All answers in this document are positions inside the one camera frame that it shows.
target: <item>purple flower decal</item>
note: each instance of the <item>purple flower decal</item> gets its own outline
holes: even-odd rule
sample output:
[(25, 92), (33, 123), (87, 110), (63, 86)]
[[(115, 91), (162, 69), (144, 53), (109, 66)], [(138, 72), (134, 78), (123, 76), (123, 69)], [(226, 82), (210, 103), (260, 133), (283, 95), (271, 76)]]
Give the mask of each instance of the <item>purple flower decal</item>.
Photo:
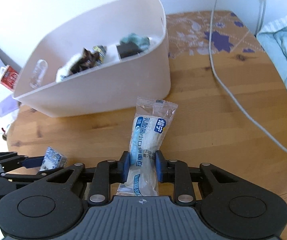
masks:
[(245, 53), (254, 53), (254, 50), (247, 48), (247, 49), (243, 49), (243, 52), (245, 52)]
[[(205, 32), (205, 35), (205, 39), (209, 40), (209, 32)], [(230, 52), (230, 47), (233, 47), (233, 44), (229, 42), (229, 36), (221, 35), (217, 31), (212, 33), (211, 41), (218, 51), (225, 50), (226, 52)]]
[(217, 28), (220, 28), (220, 29), (226, 27), (226, 25), (225, 25), (223, 22), (215, 23), (214, 25), (215, 25)]
[(239, 21), (235, 21), (235, 26), (238, 26), (238, 27), (243, 27), (243, 23), (242, 22), (239, 22)]

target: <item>gray ribbed panel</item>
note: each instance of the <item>gray ribbed panel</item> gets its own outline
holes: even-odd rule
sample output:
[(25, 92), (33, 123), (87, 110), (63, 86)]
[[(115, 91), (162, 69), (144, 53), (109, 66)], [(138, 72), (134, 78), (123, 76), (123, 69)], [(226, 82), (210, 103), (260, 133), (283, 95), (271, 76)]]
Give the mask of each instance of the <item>gray ribbed panel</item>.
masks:
[(224, 240), (206, 227), (194, 209), (169, 197), (121, 197), (88, 210), (79, 225), (55, 240)]

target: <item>white plastic bin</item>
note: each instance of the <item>white plastic bin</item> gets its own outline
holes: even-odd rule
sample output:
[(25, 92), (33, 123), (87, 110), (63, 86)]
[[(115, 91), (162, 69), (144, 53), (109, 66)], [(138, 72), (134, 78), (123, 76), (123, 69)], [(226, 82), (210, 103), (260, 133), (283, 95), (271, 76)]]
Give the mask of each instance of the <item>white plastic bin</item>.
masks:
[[(136, 33), (150, 48), (120, 60), (116, 45)], [(55, 82), (58, 68), (85, 47), (107, 46), (101, 66)], [(14, 91), (18, 101), (50, 116), (105, 112), (136, 105), (137, 97), (165, 98), (170, 90), (166, 17), (160, 0), (118, 0), (87, 11), (47, 34), (21, 70)], [(38, 60), (48, 63), (42, 86), (30, 80)]]

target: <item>wooden table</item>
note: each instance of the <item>wooden table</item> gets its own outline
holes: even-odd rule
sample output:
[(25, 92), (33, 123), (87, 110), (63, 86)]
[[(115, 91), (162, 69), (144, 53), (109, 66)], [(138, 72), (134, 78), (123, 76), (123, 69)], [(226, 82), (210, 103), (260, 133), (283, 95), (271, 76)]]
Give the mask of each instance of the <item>wooden table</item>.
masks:
[[(168, 29), (172, 50), (173, 29)], [(248, 34), (253, 42), (254, 36)], [(161, 150), (167, 159), (198, 167), (210, 162), (275, 192), (287, 202), (287, 154), (238, 110), (215, 81), (208, 55), (184, 51), (170, 59), (171, 91), (179, 105)], [(261, 125), (287, 147), (287, 91), (265, 52), (236, 48), (213, 55), (219, 77)], [(135, 109), (50, 118), (28, 106), (8, 133), (10, 151), (38, 156), (53, 147), (87, 167), (128, 150)], [(162, 185), (161, 195), (172, 195)], [(287, 226), (282, 234), (287, 239)]]

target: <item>metal screw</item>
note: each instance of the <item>metal screw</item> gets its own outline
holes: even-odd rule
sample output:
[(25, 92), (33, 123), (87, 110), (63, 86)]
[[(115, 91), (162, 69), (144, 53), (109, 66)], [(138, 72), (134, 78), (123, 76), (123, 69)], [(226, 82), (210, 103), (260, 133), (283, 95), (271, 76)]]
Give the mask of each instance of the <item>metal screw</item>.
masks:
[(101, 194), (95, 194), (95, 195), (92, 195), (89, 199), (92, 202), (99, 203), (105, 200), (105, 196)]
[(186, 194), (180, 195), (180, 196), (178, 197), (178, 200), (179, 200), (180, 202), (183, 202), (183, 203), (189, 203), (189, 202), (193, 201), (193, 196), (186, 195)]

